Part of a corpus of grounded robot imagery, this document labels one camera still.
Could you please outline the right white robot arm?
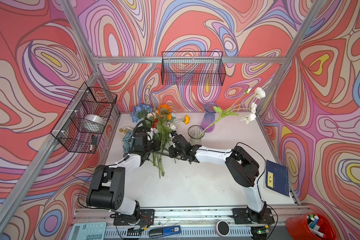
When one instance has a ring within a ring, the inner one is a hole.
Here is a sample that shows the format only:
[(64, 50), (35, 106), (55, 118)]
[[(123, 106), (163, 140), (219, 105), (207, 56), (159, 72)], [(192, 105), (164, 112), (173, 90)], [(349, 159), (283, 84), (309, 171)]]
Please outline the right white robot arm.
[(211, 149), (191, 145), (182, 135), (177, 135), (172, 139), (169, 154), (171, 158), (179, 157), (189, 163), (211, 163), (226, 167), (234, 181), (244, 188), (248, 211), (258, 216), (264, 215), (267, 205), (258, 188), (260, 165), (242, 147), (236, 145), (231, 150)]

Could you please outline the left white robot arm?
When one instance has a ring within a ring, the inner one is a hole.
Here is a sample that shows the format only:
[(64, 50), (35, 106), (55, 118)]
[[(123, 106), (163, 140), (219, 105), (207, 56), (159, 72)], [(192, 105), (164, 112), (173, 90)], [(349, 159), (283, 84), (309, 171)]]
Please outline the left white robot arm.
[(88, 207), (127, 216), (139, 213), (139, 203), (125, 196), (125, 180), (128, 173), (142, 166), (151, 153), (160, 149), (160, 143), (154, 136), (147, 127), (135, 128), (131, 151), (113, 165), (96, 168), (86, 197)]

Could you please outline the orange gerbera flower stem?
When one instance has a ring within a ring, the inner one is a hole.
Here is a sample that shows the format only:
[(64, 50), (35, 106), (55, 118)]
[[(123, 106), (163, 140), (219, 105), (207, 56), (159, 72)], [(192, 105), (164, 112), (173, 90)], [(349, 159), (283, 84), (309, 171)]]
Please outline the orange gerbera flower stem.
[(157, 115), (161, 118), (171, 119), (172, 109), (168, 105), (160, 105), (157, 109)]

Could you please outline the yellow orange poppy stem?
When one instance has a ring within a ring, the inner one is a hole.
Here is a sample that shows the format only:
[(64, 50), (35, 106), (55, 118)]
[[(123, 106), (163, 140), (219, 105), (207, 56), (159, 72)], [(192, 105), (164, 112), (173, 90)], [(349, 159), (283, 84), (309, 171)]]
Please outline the yellow orange poppy stem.
[(182, 119), (180, 119), (177, 118), (174, 114), (172, 114), (171, 121), (173, 124), (184, 123), (185, 125), (188, 125), (190, 122), (190, 117), (188, 115), (185, 115)]

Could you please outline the white flower spray stem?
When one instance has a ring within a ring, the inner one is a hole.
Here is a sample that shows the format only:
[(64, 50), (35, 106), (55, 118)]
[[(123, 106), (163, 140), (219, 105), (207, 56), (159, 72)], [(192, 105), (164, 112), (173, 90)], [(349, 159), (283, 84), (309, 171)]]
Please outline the white flower spray stem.
[[(249, 94), (251, 92), (251, 88), (245, 90), (244, 95)], [(261, 87), (257, 87), (256, 89), (254, 89), (254, 94), (255, 94), (255, 100), (261, 100), (264, 99), (266, 97), (266, 92), (261, 88)], [(241, 121), (244, 121), (246, 124), (254, 121), (257, 118), (257, 104), (256, 102), (252, 102), (249, 108), (239, 108), (242, 103), (243, 97), (240, 97), (234, 104), (232, 104), (230, 107), (226, 108), (225, 110), (222, 110), (220, 107), (214, 107), (214, 111), (219, 114), (218, 117), (211, 123), (209, 124), (199, 135), (198, 137), (201, 137), (203, 134), (205, 134), (207, 132), (207, 130), (209, 130), (211, 127), (213, 127), (217, 122), (219, 122), (220, 120), (226, 118), (226, 117), (230, 117), (230, 116), (235, 116), (235, 117), (239, 117), (239, 110), (250, 110), (250, 113), (248, 115), (246, 115), (245, 117), (241, 117)]]

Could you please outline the dusty blue rose bunch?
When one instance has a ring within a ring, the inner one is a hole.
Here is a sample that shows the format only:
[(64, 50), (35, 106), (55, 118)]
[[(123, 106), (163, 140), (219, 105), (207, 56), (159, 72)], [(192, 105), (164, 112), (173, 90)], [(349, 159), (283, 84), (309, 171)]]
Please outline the dusty blue rose bunch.
[(122, 138), (124, 154), (130, 153), (133, 148), (133, 143), (134, 143), (133, 133), (134, 133), (133, 131), (127, 131)]

